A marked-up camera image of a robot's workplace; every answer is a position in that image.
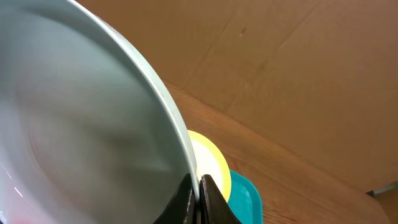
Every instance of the white bowl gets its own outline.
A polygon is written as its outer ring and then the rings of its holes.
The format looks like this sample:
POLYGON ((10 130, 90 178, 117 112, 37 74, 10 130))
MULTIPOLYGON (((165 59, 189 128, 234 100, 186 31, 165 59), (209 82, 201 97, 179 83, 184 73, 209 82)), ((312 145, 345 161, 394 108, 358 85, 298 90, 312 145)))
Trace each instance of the white bowl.
POLYGON ((198 198, 181 115, 120 34, 58 0, 0 2, 0 30, 0 220, 152 223, 186 173, 198 198))

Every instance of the cardboard box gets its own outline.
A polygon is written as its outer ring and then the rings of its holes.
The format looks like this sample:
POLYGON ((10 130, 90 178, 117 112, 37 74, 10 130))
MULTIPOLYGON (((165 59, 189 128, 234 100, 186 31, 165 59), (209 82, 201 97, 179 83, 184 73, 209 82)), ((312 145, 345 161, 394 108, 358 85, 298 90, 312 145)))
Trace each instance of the cardboard box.
POLYGON ((398 180, 398 2, 80 0, 159 76, 367 192, 398 180))

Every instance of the wood grain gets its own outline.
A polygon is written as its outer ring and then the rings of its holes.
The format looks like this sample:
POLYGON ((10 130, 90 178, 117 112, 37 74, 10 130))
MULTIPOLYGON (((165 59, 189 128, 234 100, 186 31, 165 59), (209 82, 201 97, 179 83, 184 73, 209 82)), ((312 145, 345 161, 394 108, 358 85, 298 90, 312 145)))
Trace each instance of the wood grain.
POLYGON ((391 224, 398 224, 398 189, 388 190, 376 195, 391 224))
POLYGON ((295 154, 167 85, 188 127, 258 188, 266 223, 389 223, 380 205, 295 154))

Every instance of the brown cardboard wall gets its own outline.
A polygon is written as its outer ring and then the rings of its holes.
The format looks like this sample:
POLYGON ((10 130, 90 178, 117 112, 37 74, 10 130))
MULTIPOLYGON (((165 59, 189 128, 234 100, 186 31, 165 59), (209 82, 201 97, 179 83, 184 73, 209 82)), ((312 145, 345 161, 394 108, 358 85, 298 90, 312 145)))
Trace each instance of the brown cardboard wall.
POLYGON ((366 192, 398 180, 398 2, 80 0, 159 76, 366 192))

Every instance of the turquoise dish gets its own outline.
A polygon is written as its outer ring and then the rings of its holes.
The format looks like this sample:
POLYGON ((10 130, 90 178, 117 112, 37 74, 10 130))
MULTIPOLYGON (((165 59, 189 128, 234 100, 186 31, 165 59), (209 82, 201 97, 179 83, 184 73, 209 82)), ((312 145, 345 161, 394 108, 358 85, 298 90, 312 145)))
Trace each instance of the turquoise dish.
POLYGON ((231 170, 228 205, 242 224, 262 224, 261 196, 250 180, 231 170))

